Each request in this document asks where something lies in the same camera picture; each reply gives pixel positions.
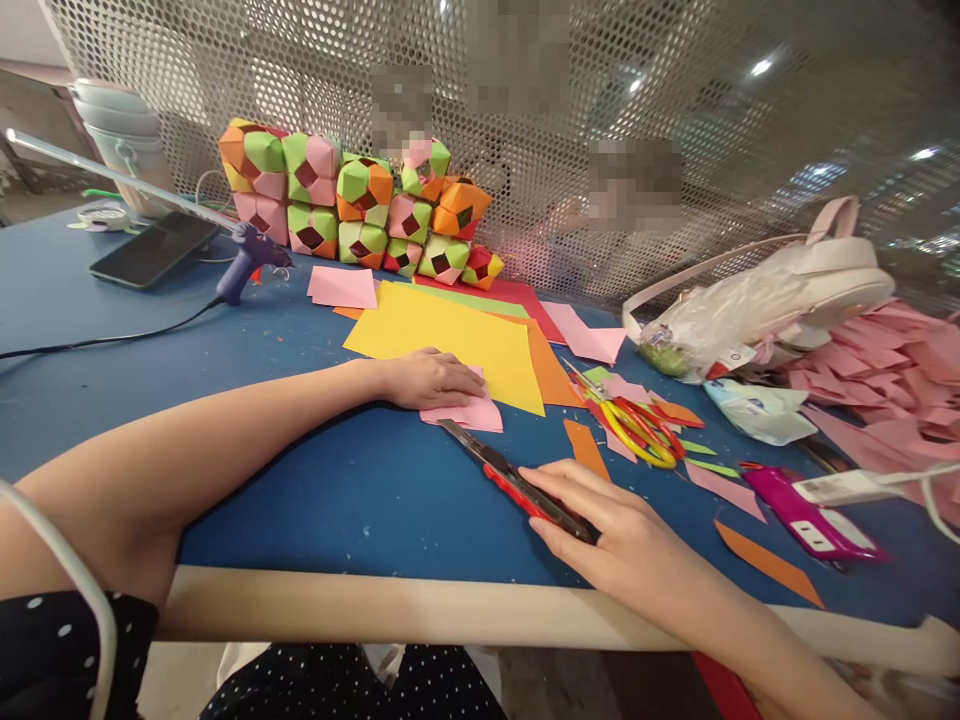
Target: red utility knife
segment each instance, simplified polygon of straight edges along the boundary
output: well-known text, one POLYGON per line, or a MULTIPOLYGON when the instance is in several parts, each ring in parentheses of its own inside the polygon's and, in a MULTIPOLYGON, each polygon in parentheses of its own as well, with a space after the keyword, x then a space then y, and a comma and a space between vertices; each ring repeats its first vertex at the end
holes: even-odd
POLYGON ((593 534, 587 527, 575 520, 573 516, 561 508, 555 500, 549 495, 541 492, 533 485, 528 483, 517 472, 507 459, 494 450, 477 440, 473 435, 457 425, 453 420, 439 420, 437 424, 443 427, 447 432, 453 435, 460 444, 463 445, 471 455, 483 463, 483 473, 493 480, 497 487, 503 490, 510 498, 531 517, 539 517, 549 520, 554 525, 558 525, 563 530, 573 535, 578 540, 596 544, 593 534))

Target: black phone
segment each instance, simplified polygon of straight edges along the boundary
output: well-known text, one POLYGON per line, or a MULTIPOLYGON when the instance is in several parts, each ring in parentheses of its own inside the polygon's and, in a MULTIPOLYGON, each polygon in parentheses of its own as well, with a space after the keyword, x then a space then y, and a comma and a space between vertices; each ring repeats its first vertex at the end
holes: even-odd
POLYGON ((90 272, 133 290, 149 290, 218 232, 219 225, 174 211, 97 260, 90 272))

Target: origami cube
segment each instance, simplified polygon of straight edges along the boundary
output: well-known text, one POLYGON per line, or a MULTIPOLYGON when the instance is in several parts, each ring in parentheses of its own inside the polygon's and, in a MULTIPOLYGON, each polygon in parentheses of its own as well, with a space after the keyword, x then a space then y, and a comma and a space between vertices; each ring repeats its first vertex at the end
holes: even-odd
POLYGON ((434 138, 430 143, 414 141, 403 157, 400 181, 404 191, 432 203, 440 197, 443 178, 450 167, 450 151, 434 138))
POLYGON ((287 208, 282 202, 254 193, 234 193, 237 215, 277 245, 287 244, 287 208))
POLYGON ((257 193, 274 200, 287 197, 286 166, 280 139, 283 130, 234 118, 217 143, 234 192, 257 193))
POLYGON ((383 269, 404 277, 413 277, 422 254, 423 247, 413 240, 390 238, 387 254, 383 257, 383 269))
POLYGON ((333 207, 337 204, 340 146, 319 135, 293 133, 281 141, 291 200, 333 207))
POLYGON ((503 260, 499 255, 495 255, 490 248, 474 245, 470 248, 470 257, 467 258, 467 266, 463 269, 460 280, 481 290, 489 290, 493 279, 501 270, 503 260))
POLYGON ((417 272, 438 282, 453 285, 467 264, 470 243, 446 235, 431 235, 423 249, 417 272))
POLYGON ((432 212, 433 208, 429 203, 417 200, 412 195, 395 195, 390 202, 390 237, 412 240, 417 245, 423 245, 427 241, 432 212))
POLYGON ((340 262, 379 270, 386 249, 387 233, 383 228, 357 220, 340 223, 340 262))
POLYGON ((460 240, 473 240, 480 218, 493 198, 465 177, 444 179, 440 204, 433 211, 433 230, 460 240))
POLYGON ((393 176, 386 160, 343 154, 337 178, 337 211, 344 222, 360 220, 386 227, 393 198, 393 176))
POLYGON ((328 260, 337 257, 339 223, 332 208, 291 203, 287 208, 290 249, 301 255, 316 255, 328 260))

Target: yellow paper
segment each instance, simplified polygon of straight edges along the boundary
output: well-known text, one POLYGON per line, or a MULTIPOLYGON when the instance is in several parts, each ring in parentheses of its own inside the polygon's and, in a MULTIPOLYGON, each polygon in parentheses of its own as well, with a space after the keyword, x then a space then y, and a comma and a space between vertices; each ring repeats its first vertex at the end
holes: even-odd
POLYGON ((379 307, 365 310, 343 346, 372 358, 422 347, 452 352, 479 365, 490 397, 544 415, 525 325, 489 315, 398 283, 381 283, 379 307))

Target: bag strap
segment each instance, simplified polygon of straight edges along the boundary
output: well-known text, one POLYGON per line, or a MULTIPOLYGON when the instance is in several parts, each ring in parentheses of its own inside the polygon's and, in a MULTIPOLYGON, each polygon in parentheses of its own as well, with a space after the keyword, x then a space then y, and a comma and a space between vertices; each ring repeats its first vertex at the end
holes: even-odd
POLYGON ((827 235, 831 237, 853 237, 857 226, 857 215, 860 214, 860 199, 848 195, 847 197, 831 200, 823 206, 823 210, 813 221, 810 234, 807 236, 807 245, 813 245, 823 240, 827 235))
POLYGON ((633 340, 634 343, 640 343, 640 324, 634 319, 633 311, 636 310, 641 305, 653 300, 661 293, 665 293, 667 290, 675 288, 677 285, 686 282, 687 280, 700 275, 701 273, 706 272, 712 268, 715 268, 721 263, 725 263, 727 260, 732 260, 738 255, 745 255, 752 250, 757 250, 762 247, 767 247, 768 245, 774 245, 777 243, 783 243, 790 240, 808 240, 808 233, 796 233, 793 235, 779 235, 773 238, 767 238, 766 240, 759 240, 755 243, 750 243, 749 245, 742 245, 741 247, 734 248, 728 252, 723 253, 722 255, 717 255, 712 257, 709 260, 704 260, 702 263, 694 265, 693 267, 687 268, 686 270, 681 270, 676 275, 671 275, 665 280, 661 280, 658 283, 654 283, 650 287, 646 287, 636 295, 627 299, 623 303, 623 309, 621 312, 621 320, 623 322, 623 327, 627 331, 627 337, 633 340))

